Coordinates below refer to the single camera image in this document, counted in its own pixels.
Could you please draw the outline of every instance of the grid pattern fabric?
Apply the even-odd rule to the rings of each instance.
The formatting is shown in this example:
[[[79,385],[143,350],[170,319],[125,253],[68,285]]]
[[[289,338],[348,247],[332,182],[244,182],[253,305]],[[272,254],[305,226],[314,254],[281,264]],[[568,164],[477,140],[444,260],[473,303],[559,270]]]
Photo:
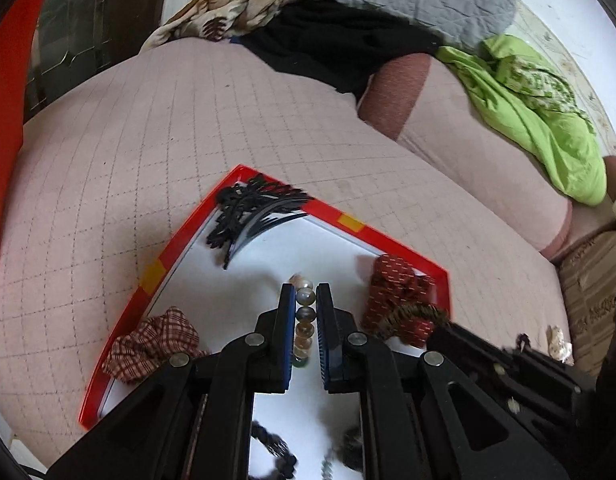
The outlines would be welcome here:
[[[454,320],[496,345],[566,328],[554,267],[354,98],[187,38],[127,60],[24,131],[0,259],[0,410],[50,465],[82,434],[84,387],[139,276],[201,197],[248,164],[445,267]]]

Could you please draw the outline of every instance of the sofa cushion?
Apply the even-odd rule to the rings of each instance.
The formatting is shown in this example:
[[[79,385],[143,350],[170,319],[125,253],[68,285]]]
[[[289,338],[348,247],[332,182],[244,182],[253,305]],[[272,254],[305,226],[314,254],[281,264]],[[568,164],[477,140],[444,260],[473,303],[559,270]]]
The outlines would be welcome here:
[[[550,260],[558,265],[581,244],[592,240],[600,233],[615,229],[616,217],[613,212],[613,203],[610,202],[608,195],[602,200],[601,204],[595,207],[574,202],[572,205],[572,220],[566,239]]]
[[[89,79],[25,126],[0,266],[0,410],[50,464],[146,265],[236,164],[347,211],[450,274],[454,320],[546,350],[566,326],[556,270],[355,100],[238,44],[186,38]]]
[[[385,64],[359,117],[450,177],[549,260],[562,246],[571,203],[529,153],[486,126],[459,79],[427,54]]]
[[[579,246],[560,266],[575,366],[597,376],[613,337],[616,231]]]

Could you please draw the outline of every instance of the green floral fabric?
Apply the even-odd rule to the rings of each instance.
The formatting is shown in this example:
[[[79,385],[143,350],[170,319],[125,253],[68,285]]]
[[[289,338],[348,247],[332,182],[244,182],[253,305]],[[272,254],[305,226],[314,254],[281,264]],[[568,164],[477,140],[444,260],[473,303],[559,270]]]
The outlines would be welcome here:
[[[503,34],[483,44],[490,62],[446,46],[437,57],[457,74],[485,123],[536,156],[557,189],[599,204],[606,168],[568,81],[519,38]]]

